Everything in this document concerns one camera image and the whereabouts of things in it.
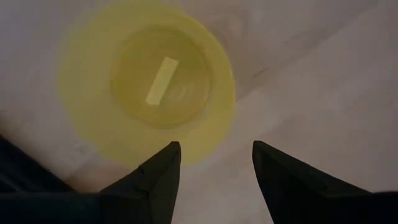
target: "wooden floor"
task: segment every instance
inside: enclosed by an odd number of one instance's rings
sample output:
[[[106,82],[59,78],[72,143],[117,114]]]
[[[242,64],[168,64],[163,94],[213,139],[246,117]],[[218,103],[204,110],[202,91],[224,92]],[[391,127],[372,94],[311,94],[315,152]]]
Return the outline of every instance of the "wooden floor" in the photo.
[[[101,2],[0,1],[0,133],[82,192],[131,171],[76,136],[52,85],[58,41]],[[182,168],[174,223],[272,223],[255,139],[366,190],[398,190],[398,1],[172,2],[223,44],[237,89],[227,139]]]

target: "white floor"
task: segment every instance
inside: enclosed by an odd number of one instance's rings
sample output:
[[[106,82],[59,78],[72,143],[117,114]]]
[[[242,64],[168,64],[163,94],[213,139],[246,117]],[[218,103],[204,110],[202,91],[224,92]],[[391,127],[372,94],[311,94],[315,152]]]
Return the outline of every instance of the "white floor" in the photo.
[[[79,140],[52,85],[58,41],[97,2],[0,1],[0,133],[85,192],[130,172]],[[398,190],[398,1],[172,2],[224,45],[238,94],[228,138],[182,168],[174,223],[272,223],[255,139],[366,190]]]

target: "floor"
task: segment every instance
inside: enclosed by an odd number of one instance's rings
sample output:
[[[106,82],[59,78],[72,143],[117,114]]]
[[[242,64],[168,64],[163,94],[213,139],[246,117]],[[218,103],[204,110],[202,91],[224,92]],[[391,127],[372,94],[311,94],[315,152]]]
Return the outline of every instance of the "floor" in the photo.
[[[130,172],[79,139],[52,85],[58,41],[103,2],[0,2],[0,133],[82,192]],[[223,44],[237,89],[227,139],[182,168],[174,223],[272,223],[255,139],[366,190],[398,190],[397,1],[171,2]]]

